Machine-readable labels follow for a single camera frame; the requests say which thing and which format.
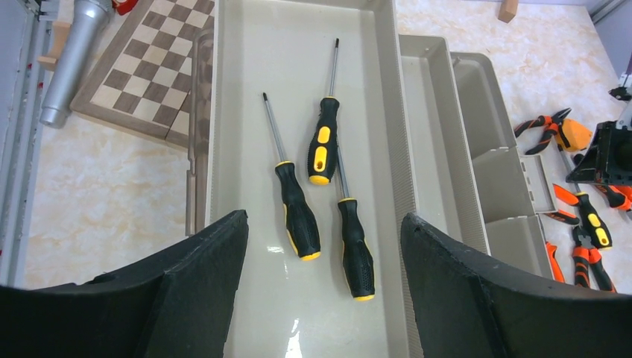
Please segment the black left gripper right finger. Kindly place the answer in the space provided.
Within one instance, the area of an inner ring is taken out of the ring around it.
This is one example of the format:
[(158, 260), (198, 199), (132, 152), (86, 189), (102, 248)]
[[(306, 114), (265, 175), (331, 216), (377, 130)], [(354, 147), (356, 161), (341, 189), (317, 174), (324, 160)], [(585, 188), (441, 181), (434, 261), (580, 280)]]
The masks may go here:
[(413, 213), (400, 242), (426, 357), (629, 357), (631, 297), (530, 274)]

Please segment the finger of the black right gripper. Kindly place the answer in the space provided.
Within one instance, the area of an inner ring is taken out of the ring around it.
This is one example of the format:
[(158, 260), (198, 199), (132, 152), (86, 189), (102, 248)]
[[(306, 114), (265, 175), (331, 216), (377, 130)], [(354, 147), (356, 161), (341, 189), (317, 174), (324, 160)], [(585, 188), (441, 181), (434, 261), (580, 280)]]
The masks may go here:
[(631, 125), (599, 123), (584, 158), (567, 183), (631, 186)]

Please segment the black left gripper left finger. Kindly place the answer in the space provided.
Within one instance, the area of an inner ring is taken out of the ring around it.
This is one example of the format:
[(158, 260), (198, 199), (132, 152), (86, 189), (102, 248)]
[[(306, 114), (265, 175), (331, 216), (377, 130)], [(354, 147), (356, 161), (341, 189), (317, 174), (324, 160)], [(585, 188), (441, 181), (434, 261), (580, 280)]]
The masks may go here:
[(1, 288), (3, 357), (222, 357), (247, 248), (235, 210), (83, 284)]

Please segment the orange tape measure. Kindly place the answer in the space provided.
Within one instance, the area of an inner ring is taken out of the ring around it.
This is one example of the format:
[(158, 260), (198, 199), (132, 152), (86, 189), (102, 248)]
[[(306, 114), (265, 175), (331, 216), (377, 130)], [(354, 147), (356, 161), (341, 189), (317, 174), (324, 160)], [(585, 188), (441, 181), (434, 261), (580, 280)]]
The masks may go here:
[(577, 152), (585, 150), (592, 137), (592, 131), (580, 122), (576, 122), (574, 119), (564, 119), (558, 127), (558, 134), (555, 139), (564, 151)]

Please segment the black yellow small screwdriver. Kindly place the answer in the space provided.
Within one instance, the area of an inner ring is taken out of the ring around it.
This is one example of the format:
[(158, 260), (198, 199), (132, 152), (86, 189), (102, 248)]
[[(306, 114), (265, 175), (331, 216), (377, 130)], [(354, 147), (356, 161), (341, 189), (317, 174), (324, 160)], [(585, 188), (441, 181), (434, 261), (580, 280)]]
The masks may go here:
[(335, 40), (328, 95), (320, 101), (320, 113), (315, 134), (309, 143), (307, 170), (309, 181), (327, 185), (338, 166), (338, 122), (340, 101), (334, 96), (338, 65), (339, 39)]

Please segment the translucent beige tool box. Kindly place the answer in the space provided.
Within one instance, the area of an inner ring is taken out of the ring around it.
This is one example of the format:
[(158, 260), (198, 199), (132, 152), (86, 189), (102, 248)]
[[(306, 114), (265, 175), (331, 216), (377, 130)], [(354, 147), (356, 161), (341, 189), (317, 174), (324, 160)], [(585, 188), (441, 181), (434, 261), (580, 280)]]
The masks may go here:
[[(226, 357), (419, 357), (399, 252), (416, 213), (452, 238), (529, 273), (551, 277), (522, 158), (478, 140), (464, 75), (473, 54), (444, 38), (396, 31), (392, 1), (217, 1), (194, 41), (187, 231), (234, 210), (249, 236)], [(353, 299), (342, 266), (340, 182), (309, 182), (307, 151), (329, 90), (339, 39), (338, 142), (374, 259), (376, 295)], [(320, 233), (302, 261), (285, 229), (285, 155)]]

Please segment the black yellow large screwdriver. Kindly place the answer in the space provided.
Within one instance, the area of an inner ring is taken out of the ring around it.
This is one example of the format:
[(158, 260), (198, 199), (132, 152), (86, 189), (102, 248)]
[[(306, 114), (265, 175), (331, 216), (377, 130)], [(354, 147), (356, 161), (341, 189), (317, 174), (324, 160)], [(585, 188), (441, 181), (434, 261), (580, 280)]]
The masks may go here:
[(596, 209), (590, 202), (587, 192), (581, 191), (579, 185), (567, 181), (573, 188), (571, 206), (575, 207), (579, 213), (581, 223), (589, 234), (591, 243), (597, 249), (608, 249), (613, 246), (613, 240), (607, 225), (604, 223)]

